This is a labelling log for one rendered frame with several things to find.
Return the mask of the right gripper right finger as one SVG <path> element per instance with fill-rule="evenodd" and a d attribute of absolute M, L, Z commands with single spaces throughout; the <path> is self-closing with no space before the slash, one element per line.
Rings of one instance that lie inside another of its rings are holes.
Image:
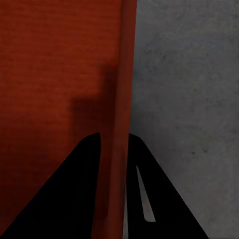
<path fill-rule="evenodd" d="M 144 219 L 138 166 L 156 222 Z M 128 239 L 209 239 L 144 141 L 129 134 L 126 198 Z"/>

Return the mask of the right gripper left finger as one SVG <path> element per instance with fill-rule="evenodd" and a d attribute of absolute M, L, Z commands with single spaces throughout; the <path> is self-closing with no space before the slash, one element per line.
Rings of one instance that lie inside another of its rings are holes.
<path fill-rule="evenodd" d="M 85 137 L 0 239 L 91 239 L 100 133 Z"/>

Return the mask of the storage box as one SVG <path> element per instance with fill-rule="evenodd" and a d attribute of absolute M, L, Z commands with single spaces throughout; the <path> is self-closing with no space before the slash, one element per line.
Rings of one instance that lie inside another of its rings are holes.
<path fill-rule="evenodd" d="M 0 0 L 0 237 L 100 133 L 91 239 L 122 239 L 137 0 Z"/>

